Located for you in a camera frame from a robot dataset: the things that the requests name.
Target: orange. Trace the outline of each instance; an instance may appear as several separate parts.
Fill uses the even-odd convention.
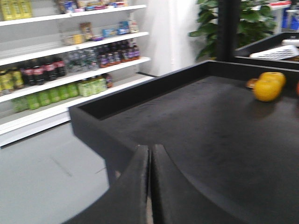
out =
[[[272,71],[264,72],[260,75],[259,79],[264,79],[264,78],[275,79],[280,82],[282,87],[284,87],[286,82],[285,75],[281,72],[272,72]]]
[[[275,79],[259,79],[255,82],[253,93],[255,97],[263,102],[275,100],[282,90],[281,83]]]

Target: snack package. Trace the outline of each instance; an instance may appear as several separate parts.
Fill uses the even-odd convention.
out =
[[[84,35],[85,41],[89,41],[93,37],[92,24],[90,22],[80,23],[80,28]]]
[[[111,36],[116,36],[116,29],[103,29],[102,30],[103,37],[111,37]]]

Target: refrigerated display shelf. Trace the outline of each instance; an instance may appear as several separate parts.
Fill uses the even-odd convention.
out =
[[[133,66],[133,65],[137,65],[137,64],[140,64],[140,63],[147,62],[147,61],[150,61],[149,57],[141,57],[138,60],[134,60],[134,61],[131,61],[131,62],[120,63],[120,64],[117,64],[117,65],[109,66],[107,68],[102,68],[102,69],[98,69],[98,70],[95,70],[95,71],[87,71],[87,72],[77,73],[77,74],[71,73],[71,74],[69,74],[65,77],[58,78],[54,81],[46,82],[43,85],[34,85],[34,86],[31,86],[31,87],[25,87],[23,89],[16,90],[16,91],[14,91],[10,94],[1,96],[0,97],[0,103],[11,100],[11,99],[14,99],[14,98],[22,97],[22,96],[25,96],[25,95],[28,95],[28,94],[31,94],[31,93],[35,93],[35,92],[47,90],[47,89],[50,89],[50,88],[53,88],[53,87],[57,87],[57,86],[60,86],[60,85],[64,85],[64,84],[67,84],[67,83],[76,82],[76,81],[82,80],[84,78],[90,78],[90,77],[93,77],[93,76],[96,76],[96,75],[109,73],[109,72],[112,72],[112,71],[115,71],[115,70],[127,68],[127,67],[130,67],[130,66]]]
[[[0,21],[0,27],[16,25],[16,24],[23,24],[23,23],[31,23],[31,22],[59,20],[59,19],[66,19],[66,18],[78,17],[78,16],[86,16],[86,15],[94,15],[94,14],[102,14],[102,13],[113,13],[113,12],[126,11],[126,10],[136,10],[136,9],[140,9],[140,8],[146,8],[146,5],[127,6],[127,7],[111,8],[111,9],[108,8],[108,9],[93,10],[93,11],[80,12],[80,13],[47,15],[47,16],[32,17],[32,18],[27,18],[27,19]]]
[[[53,49],[39,50],[38,52],[30,52],[28,54],[21,54],[21,55],[16,55],[16,56],[12,56],[12,57],[3,57],[3,58],[0,57],[0,66],[6,65],[6,64],[11,64],[11,63],[16,63],[16,62],[21,62],[24,60],[30,60],[33,58],[61,54],[61,53],[69,52],[69,51],[73,51],[73,50],[91,48],[91,47],[100,46],[100,45],[104,45],[104,44],[108,44],[108,43],[113,43],[113,42],[117,42],[117,41],[123,41],[123,40],[128,40],[128,39],[132,39],[132,38],[136,38],[136,37],[140,37],[140,36],[145,36],[148,34],[149,34],[148,32],[138,32],[138,33],[134,33],[134,34],[118,35],[118,36],[104,39],[102,41],[85,42],[85,43],[71,45],[71,46],[55,47]]]

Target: white shelf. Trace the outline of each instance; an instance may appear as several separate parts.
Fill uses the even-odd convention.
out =
[[[81,13],[48,15],[48,16],[40,16],[40,17],[33,17],[33,18],[20,19],[20,20],[0,21],[0,27],[16,25],[16,24],[23,24],[23,23],[30,23],[30,22],[58,20],[58,19],[65,19],[65,18],[71,18],[71,17],[77,17],[77,16],[112,13],[112,12],[119,12],[119,11],[126,11],[126,10],[136,10],[136,9],[140,9],[140,8],[146,8],[146,5],[127,6],[127,7],[112,8],[112,9],[101,9],[101,10],[93,10],[93,11],[81,12]]]
[[[54,48],[54,49],[46,49],[46,50],[42,50],[42,51],[38,51],[38,52],[22,54],[22,55],[17,55],[17,56],[13,56],[13,57],[7,57],[7,58],[0,57],[0,66],[15,63],[15,62],[21,62],[24,60],[30,60],[33,58],[45,57],[45,56],[49,56],[49,55],[56,55],[56,54],[61,54],[61,53],[69,52],[69,51],[73,51],[73,50],[85,49],[85,48],[90,48],[90,47],[99,46],[99,45],[103,45],[103,44],[113,43],[113,42],[117,42],[117,41],[123,41],[123,40],[131,39],[131,38],[145,36],[148,34],[149,34],[148,32],[138,32],[138,33],[134,33],[134,34],[118,35],[118,36],[104,39],[102,41],[85,42],[82,44],[63,46],[63,47],[58,47],[58,48]]]
[[[121,81],[115,82],[112,88],[107,89],[104,92],[101,92],[96,95],[92,95],[90,97],[75,97],[69,98],[67,100],[63,100],[54,104],[50,104],[48,106],[40,107],[36,110],[26,110],[20,113],[14,113],[10,116],[6,116],[0,119],[0,136],[6,134],[8,132],[12,132],[13,130],[22,128],[24,126],[28,126],[30,124],[36,123],[38,121],[54,117],[61,113],[65,113],[68,111],[70,106],[83,103],[90,99],[98,98],[101,96],[105,96],[107,94],[128,88],[130,86],[145,82],[147,80],[153,79],[153,77],[144,76],[140,74],[135,74],[132,77],[123,79]]]
[[[107,68],[98,69],[96,71],[87,71],[87,72],[79,73],[79,74],[69,74],[65,77],[58,78],[57,80],[46,82],[43,85],[34,85],[34,86],[31,86],[31,87],[25,87],[24,89],[16,90],[16,91],[14,91],[10,94],[1,96],[0,97],[0,103],[11,100],[11,99],[14,99],[14,98],[22,97],[22,96],[25,96],[25,95],[28,95],[28,94],[31,94],[31,93],[34,93],[34,92],[39,92],[39,91],[47,90],[47,89],[50,89],[50,88],[53,88],[53,87],[56,87],[56,86],[64,85],[64,84],[67,84],[67,83],[76,82],[76,81],[82,80],[84,78],[90,78],[90,77],[93,77],[93,76],[96,76],[96,75],[109,73],[111,71],[123,69],[123,68],[130,67],[130,66],[133,66],[133,65],[137,65],[137,64],[140,64],[140,63],[144,63],[144,62],[147,62],[147,61],[150,61],[149,57],[141,57],[138,60],[134,60],[134,61],[131,61],[131,62],[120,63],[120,64],[113,65],[113,66],[110,66],[110,67],[107,67]]]

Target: green bottle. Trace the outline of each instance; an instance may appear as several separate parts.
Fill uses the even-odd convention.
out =
[[[60,96],[57,88],[49,89],[49,97],[51,103],[57,103],[60,101]]]
[[[92,89],[92,94],[99,94],[101,92],[100,82],[96,77],[92,77],[90,81],[90,86]]]
[[[58,92],[61,100],[68,99],[70,97],[65,85],[59,86]]]
[[[82,80],[82,82],[79,83],[78,87],[81,96],[89,97],[92,95],[91,85],[86,79]]]
[[[103,92],[107,89],[107,82],[106,79],[103,78],[103,76],[98,76],[98,82],[100,86],[100,91]]]
[[[79,95],[76,83],[68,83],[66,87],[70,97],[76,97]]]
[[[27,95],[26,100],[27,100],[29,109],[35,110],[40,107],[36,94],[33,93],[30,95]]]
[[[41,106],[46,106],[46,105],[51,104],[48,91],[38,92],[37,95],[38,95],[38,100],[39,100]]]

